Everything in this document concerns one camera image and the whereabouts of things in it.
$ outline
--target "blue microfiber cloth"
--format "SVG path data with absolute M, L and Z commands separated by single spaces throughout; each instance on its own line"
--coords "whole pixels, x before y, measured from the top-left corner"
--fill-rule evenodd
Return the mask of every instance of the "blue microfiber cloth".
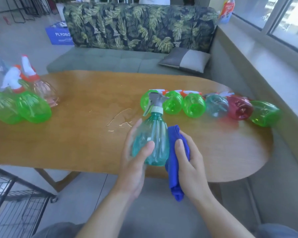
M 180 128 L 178 125 L 171 126 L 168 128 L 170 152 L 169 158 L 166 161 L 166 171 L 169 175 L 169 188 L 171 189 L 172 195 L 177 201 L 183 200 L 184 193 L 179 183 L 179 162 L 175 154 L 174 145 L 176 140 L 182 139 L 184 144 L 184 150 L 186 152 L 188 160 L 190 160 L 190 148 L 187 144 L 187 140 L 180 134 Z

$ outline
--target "oval table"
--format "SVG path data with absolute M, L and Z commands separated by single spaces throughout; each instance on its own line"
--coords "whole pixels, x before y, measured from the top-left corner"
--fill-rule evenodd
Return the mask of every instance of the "oval table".
M 60 96 L 45 123 L 0 121 L 0 164 L 117 174 L 123 142 L 142 116 L 140 98 L 149 89 L 231 91 L 211 80 L 140 73 L 66 71 L 42 76 Z M 203 155 L 209 182 L 245 178 L 268 161 L 272 132 L 250 121 L 197 119 L 164 114 L 179 125 Z M 167 178 L 164 167 L 148 167 L 147 176 Z

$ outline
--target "blue box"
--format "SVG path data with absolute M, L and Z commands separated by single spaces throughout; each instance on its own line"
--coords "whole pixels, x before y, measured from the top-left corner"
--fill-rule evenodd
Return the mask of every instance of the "blue box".
M 68 28 L 61 26 L 63 23 L 57 22 L 45 28 L 52 45 L 74 45 Z

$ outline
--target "sofa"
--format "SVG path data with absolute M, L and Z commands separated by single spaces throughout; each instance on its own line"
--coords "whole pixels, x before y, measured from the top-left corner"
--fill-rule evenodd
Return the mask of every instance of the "sofa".
M 209 52 L 218 19 L 210 7 L 72 3 L 64 17 L 75 47 L 49 73 L 96 70 L 194 74 L 158 64 L 174 47 Z

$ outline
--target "leaf patterned cushion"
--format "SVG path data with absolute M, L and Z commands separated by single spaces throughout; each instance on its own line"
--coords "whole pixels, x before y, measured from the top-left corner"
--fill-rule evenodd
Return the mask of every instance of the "leaf patterned cushion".
M 208 52 L 218 18 L 210 7 L 113 3 L 68 4 L 64 16 L 77 47 L 155 53 Z

